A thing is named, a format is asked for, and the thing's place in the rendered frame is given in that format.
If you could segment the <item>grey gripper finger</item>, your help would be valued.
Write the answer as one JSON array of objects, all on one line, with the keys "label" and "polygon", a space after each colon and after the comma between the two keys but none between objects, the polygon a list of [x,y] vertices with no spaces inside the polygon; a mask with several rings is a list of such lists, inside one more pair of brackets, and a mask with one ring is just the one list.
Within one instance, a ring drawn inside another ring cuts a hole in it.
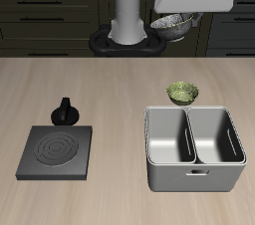
[{"label": "grey gripper finger", "polygon": [[193,14],[191,27],[197,27],[198,22],[199,22],[199,20],[201,19],[202,16],[203,16],[203,13]]}]

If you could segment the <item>black speckled bowl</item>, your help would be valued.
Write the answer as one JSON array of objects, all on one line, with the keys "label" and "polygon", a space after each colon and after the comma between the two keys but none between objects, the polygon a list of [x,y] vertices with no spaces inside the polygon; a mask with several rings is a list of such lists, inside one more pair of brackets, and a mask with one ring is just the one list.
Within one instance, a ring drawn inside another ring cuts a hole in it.
[{"label": "black speckled bowl", "polygon": [[193,15],[180,13],[165,16],[150,24],[158,37],[167,42],[177,42],[184,38],[191,28]]}]

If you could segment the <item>green bowl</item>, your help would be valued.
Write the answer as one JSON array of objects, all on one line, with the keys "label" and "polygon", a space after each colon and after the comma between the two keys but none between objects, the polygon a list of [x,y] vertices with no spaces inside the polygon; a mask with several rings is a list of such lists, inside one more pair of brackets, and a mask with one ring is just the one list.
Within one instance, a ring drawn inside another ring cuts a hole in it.
[{"label": "green bowl", "polygon": [[175,82],[166,88],[171,101],[178,106],[191,105],[199,95],[199,89],[187,82]]}]

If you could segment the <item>white two-bin basket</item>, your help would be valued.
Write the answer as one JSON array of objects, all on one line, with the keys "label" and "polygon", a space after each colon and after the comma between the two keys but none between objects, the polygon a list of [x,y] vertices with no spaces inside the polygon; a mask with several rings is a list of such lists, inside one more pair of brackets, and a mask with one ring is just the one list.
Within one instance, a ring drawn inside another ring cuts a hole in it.
[{"label": "white two-bin basket", "polygon": [[229,192],[247,163],[225,107],[148,107],[144,138],[154,192]]}]

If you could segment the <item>dark kitchen cupboards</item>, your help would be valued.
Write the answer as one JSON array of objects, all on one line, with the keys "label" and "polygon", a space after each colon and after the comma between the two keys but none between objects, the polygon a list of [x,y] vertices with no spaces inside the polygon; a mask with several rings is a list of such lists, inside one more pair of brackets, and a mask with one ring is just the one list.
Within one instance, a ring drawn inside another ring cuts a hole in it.
[{"label": "dark kitchen cupboards", "polygon": [[[229,33],[236,39],[218,52],[230,57],[255,57],[255,0],[234,0],[229,12],[206,12],[231,20]],[[172,14],[157,14],[152,0],[139,0],[139,18],[145,24]],[[91,57],[90,37],[116,17],[115,0],[0,0],[0,57]],[[193,57],[195,45],[207,33],[191,27],[184,38],[167,42],[165,57]]]}]

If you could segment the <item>round black stove knob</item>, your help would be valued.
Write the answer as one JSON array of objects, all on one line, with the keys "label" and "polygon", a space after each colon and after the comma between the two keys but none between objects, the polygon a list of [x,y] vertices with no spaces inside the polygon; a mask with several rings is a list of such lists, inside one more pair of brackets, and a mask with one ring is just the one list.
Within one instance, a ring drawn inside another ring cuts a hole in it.
[{"label": "round black stove knob", "polygon": [[69,98],[62,98],[60,106],[51,114],[51,121],[54,125],[74,125],[79,118],[79,112],[71,106]]}]

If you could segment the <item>dark grey stove plate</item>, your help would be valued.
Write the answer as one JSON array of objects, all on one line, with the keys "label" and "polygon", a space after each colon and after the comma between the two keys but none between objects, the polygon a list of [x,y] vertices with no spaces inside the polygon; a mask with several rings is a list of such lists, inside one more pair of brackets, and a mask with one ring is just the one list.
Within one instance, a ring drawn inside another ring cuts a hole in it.
[{"label": "dark grey stove plate", "polygon": [[90,125],[33,125],[16,178],[86,180],[92,134]]}]

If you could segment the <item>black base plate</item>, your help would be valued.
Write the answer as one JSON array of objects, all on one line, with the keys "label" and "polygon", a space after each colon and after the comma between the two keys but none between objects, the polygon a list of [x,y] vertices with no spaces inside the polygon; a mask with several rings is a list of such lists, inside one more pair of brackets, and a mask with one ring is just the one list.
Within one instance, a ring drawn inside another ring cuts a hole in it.
[{"label": "black base plate", "polygon": [[154,58],[166,48],[166,41],[159,38],[148,24],[144,25],[147,37],[134,45],[121,45],[108,37],[110,24],[103,24],[90,37],[89,46],[96,57],[101,58]]}]

